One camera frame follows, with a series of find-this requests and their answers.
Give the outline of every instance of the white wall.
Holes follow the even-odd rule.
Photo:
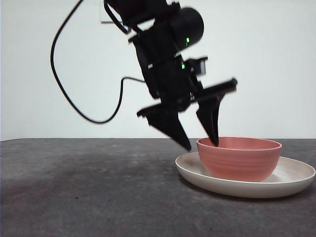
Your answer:
[[[141,77],[133,45],[99,23],[101,0],[86,0],[56,47],[66,90],[89,116],[112,114],[122,76]],[[1,140],[32,137],[165,137],[136,112],[155,103],[127,81],[121,109],[106,125],[82,119],[60,92],[50,46],[76,0],[1,1]],[[316,138],[316,0],[181,0],[204,18],[202,40],[184,58],[208,55],[204,86],[238,79],[222,102],[221,135]],[[191,106],[189,137],[206,136]]]

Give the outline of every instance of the ceramic bowl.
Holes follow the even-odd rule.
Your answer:
[[[209,138],[197,141],[203,166],[217,178],[260,182],[275,169],[282,144],[250,137],[220,137],[219,146]]]

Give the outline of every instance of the white plate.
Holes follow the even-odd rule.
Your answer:
[[[180,174],[190,183],[215,192],[243,198],[278,198],[298,193],[313,181],[315,169],[295,159],[280,157],[273,173],[262,182],[244,182],[212,177],[198,153],[176,159]]]

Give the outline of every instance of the gray table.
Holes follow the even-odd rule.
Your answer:
[[[316,167],[316,139],[278,141]],[[316,236],[315,182],[276,199],[219,195],[178,174],[185,152],[169,139],[1,142],[1,236]]]

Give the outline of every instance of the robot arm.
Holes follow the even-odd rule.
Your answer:
[[[122,25],[109,5],[121,16]],[[188,137],[178,119],[197,102],[197,117],[211,141],[218,146],[218,113],[221,100],[236,90],[237,80],[203,88],[197,76],[205,74],[207,57],[183,60],[180,51],[198,42],[204,31],[203,19],[192,8],[181,8],[178,2],[165,0],[104,0],[106,12],[125,33],[136,32],[128,41],[136,48],[138,62],[151,96],[160,103],[140,110],[148,124],[165,133],[187,150]],[[154,24],[142,31],[138,24],[154,19]]]

